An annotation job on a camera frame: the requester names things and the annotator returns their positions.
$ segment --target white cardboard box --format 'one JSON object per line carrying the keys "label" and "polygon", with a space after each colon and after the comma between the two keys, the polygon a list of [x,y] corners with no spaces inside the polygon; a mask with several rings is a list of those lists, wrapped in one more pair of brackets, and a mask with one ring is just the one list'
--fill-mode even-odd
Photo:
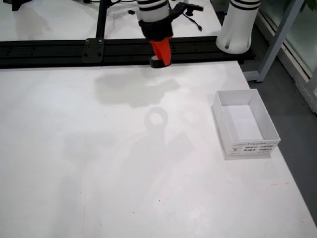
{"label": "white cardboard box", "polygon": [[226,155],[269,154],[280,142],[256,89],[218,91],[212,107]]}

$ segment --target white tabletop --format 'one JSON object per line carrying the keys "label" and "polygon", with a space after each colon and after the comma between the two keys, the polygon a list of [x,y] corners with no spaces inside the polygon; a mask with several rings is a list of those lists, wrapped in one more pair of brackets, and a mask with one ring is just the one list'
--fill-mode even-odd
{"label": "white tabletop", "polygon": [[312,238],[276,148],[225,157],[236,62],[0,73],[0,237]]}
{"label": "white tabletop", "polygon": [[[172,7],[176,2],[170,1]],[[175,37],[217,36],[221,29],[209,0],[189,0],[204,6],[204,12],[192,17],[203,27],[180,16],[173,21]],[[78,40],[95,37],[98,3],[83,4],[75,0],[32,0],[11,11],[11,5],[0,2],[0,41]],[[108,10],[105,39],[144,38],[136,15],[127,10],[138,9],[135,3],[121,3]]]}

